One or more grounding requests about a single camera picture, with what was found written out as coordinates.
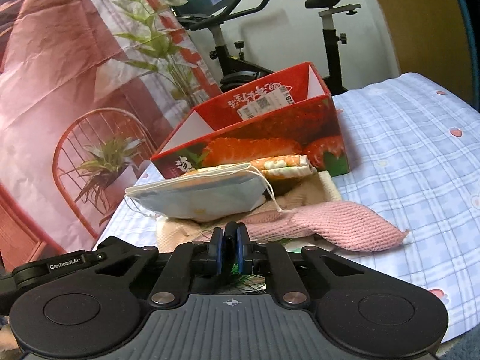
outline bed sheet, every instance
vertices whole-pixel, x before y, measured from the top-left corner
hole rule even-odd
[[[432,290],[449,314],[444,341],[480,322],[480,115],[416,73],[334,97],[352,171],[343,199],[401,230],[394,250],[338,254]],[[150,166],[139,183],[162,176]],[[155,220],[122,203],[99,242],[155,245]]]

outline barcode label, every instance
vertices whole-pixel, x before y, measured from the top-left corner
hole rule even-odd
[[[265,94],[263,97],[250,101],[247,105],[238,109],[237,113],[242,120],[247,120],[294,103],[289,90],[285,85],[282,85],[270,93]]]
[[[242,118],[242,120],[247,120],[255,117],[256,115],[253,114],[251,111],[249,104],[241,107],[239,110],[237,110],[238,114]]]
[[[292,96],[290,96],[289,90],[287,89],[287,87],[285,85],[282,85],[280,87],[280,92],[283,93],[283,95],[285,97],[285,100],[288,104],[295,104],[295,102],[292,99]]]

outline potted plant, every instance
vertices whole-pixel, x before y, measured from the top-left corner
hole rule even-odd
[[[138,180],[133,158],[139,154],[138,147],[142,142],[142,139],[114,137],[99,147],[84,147],[92,159],[75,168],[83,178],[88,178],[75,202],[80,199],[87,202],[93,198],[96,206],[102,192],[105,192],[109,201],[120,202],[125,195],[125,188]]]

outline pink knitted sock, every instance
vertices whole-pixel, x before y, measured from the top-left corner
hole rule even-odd
[[[252,240],[321,235],[349,251],[384,251],[400,245],[402,232],[370,208],[354,202],[326,202],[293,210],[267,211],[243,219]]]

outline bike handlebar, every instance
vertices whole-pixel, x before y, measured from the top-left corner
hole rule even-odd
[[[231,15],[232,11],[240,4],[242,0],[232,0],[232,2],[225,7],[225,9],[216,16],[211,16],[208,19],[199,21],[189,27],[190,31],[203,30],[204,28],[209,28],[213,26],[218,26],[223,24],[227,20],[236,19],[237,17],[242,17],[250,15],[252,13],[260,12],[265,8],[270,0],[263,0],[260,5],[256,8],[247,9],[241,12],[234,13]]]

